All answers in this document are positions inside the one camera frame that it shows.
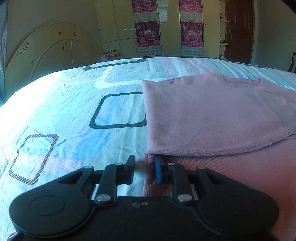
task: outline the wall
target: wall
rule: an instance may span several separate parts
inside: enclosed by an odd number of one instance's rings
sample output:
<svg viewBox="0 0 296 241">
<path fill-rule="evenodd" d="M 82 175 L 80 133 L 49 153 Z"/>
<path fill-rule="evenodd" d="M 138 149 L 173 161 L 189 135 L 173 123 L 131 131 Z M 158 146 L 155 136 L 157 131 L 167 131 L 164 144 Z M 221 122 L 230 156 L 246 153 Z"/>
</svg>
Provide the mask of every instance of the wall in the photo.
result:
<svg viewBox="0 0 296 241">
<path fill-rule="evenodd" d="M 0 106 L 4 102 L 4 73 L 6 65 L 7 46 L 7 12 L 8 2 L 0 1 Z"/>
<path fill-rule="evenodd" d="M 94 0 L 9 0 L 6 64 L 27 37 L 54 22 L 82 27 L 92 36 L 97 51 L 102 49 Z"/>
<path fill-rule="evenodd" d="M 259 0 L 254 64 L 287 71 L 296 52 L 296 14 L 281 0 Z"/>
<path fill-rule="evenodd" d="M 203 0 L 204 56 L 219 57 L 219 0 Z M 163 56 L 181 56 L 181 27 L 178 0 L 157 0 Z M 131 0 L 96 0 L 104 51 L 123 50 L 136 57 L 135 24 Z"/>
</svg>

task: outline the patterned bedsheet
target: patterned bedsheet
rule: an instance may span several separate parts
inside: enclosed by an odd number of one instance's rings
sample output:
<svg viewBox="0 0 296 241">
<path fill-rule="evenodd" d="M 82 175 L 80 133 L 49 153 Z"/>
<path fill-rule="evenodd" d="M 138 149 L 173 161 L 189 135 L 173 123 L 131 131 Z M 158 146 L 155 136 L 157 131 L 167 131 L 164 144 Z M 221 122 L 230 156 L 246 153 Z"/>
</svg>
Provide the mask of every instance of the patterned bedsheet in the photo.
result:
<svg viewBox="0 0 296 241">
<path fill-rule="evenodd" d="M 131 186 L 141 196 L 147 147 L 141 81 L 215 71 L 269 81 L 296 91 L 296 74 L 209 58 L 140 58 L 98 63 L 42 77 L 0 107 L 0 240 L 15 230 L 8 210 L 19 194 L 78 168 L 126 162 L 136 156 Z"/>
</svg>

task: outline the pink poster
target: pink poster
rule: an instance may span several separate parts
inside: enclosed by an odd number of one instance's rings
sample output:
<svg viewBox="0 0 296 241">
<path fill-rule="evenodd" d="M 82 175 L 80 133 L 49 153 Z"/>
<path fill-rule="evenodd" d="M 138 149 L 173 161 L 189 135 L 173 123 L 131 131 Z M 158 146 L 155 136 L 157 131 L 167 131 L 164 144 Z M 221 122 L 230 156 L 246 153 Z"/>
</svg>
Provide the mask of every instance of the pink poster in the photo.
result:
<svg viewBox="0 0 296 241">
<path fill-rule="evenodd" d="M 160 46 L 158 21 L 135 23 L 138 47 Z"/>
<path fill-rule="evenodd" d="M 132 0 L 133 13 L 157 11 L 156 0 Z"/>
<path fill-rule="evenodd" d="M 202 23 L 181 22 L 182 46 L 202 47 Z"/>
<path fill-rule="evenodd" d="M 180 12 L 202 12 L 202 0 L 179 0 Z"/>
</svg>

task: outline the wall shelf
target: wall shelf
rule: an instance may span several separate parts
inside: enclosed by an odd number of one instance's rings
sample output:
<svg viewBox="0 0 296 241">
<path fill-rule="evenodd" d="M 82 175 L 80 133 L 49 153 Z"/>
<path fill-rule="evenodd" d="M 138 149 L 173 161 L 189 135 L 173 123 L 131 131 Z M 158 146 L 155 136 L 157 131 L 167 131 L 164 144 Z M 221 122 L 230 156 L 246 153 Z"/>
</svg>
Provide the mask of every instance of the wall shelf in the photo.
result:
<svg viewBox="0 0 296 241">
<path fill-rule="evenodd" d="M 230 23 L 229 21 L 227 21 L 227 20 L 224 20 L 224 19 L 220 19 L 221 21 L 223 21 L 223 22 L 228 22 L 228 23 Z"/>
</svg>

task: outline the square pattern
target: square pattern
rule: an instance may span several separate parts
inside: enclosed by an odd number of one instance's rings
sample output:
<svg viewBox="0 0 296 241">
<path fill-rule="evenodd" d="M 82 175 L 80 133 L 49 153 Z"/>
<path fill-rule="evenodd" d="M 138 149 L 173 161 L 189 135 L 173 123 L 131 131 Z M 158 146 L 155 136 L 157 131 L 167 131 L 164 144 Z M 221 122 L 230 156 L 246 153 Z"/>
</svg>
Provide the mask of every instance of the square pattern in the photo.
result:
<svg viewBox="0 0 296 241">
<path fill-rule="evenodd" d="M 104 96 L 89 126 L 93 129 L 146 126 L 145 113 L 142 116 L 138 115 L 139 110 L 144 110 L 144 102 L 141 100 L 142 94 L 142 92 L 130 92 Z"/>
<path fill-rule="evenodd" d="M 22 176 L 20 176 L 18 174 L 15 174 L 13 172 L 13 167 L 16 164 L 18 158 L 20 157 L 20 149 L 22 149 L 22 148 L 25 147 L 26 141 L 28 139 L 30 139 L 30 138 L 40 138 L 40 141 L 42 141 L 41 137 L 44 137 L 44 138 L 52 138 L 52 143 L 51 143 L 51 146 L 50 146 L 49 150 L 47 151 L 47 154 L 43 158 L 43 161 L 42 161 L 42 163 L 41 163 L 41 165 L 40 165 L 37 173 L 35 174 L 35 176 L 33 178 L 31 178 L 31 179 L 28 179 L 28 178 L 22 177 Z M 34 185 L 38 181 L 39 176 L 42 173 L 42 171 L 43 171 L 43 169 L 44 169 L 44 167 L 45 167 L 45 165 L 46 165 L 46 163 L 48 161 L 48 158 L 49 158 L 50 154 L 53 151 L 53 148 L 54 148 L 55 144 L 57 143 L 58 138 L 59 138 L 59 136 L 56 135 L 56 134 L 47 134 L 47 135 L 35 134 L 35 135 L 30 135 L 30 136 L 26 137 L 26 139 L 24 140 L 24 143 L 17 150 L 17 157 L 13 160 L 13 163 L 11 164 L 11 167 L 9 169 L 9 175 L 11 177 L 13 177 L 14 179 L 19 180 L 19 181 L 21 181 L 23 183 L 26 183 L 28 185 Z"/>
</svg>

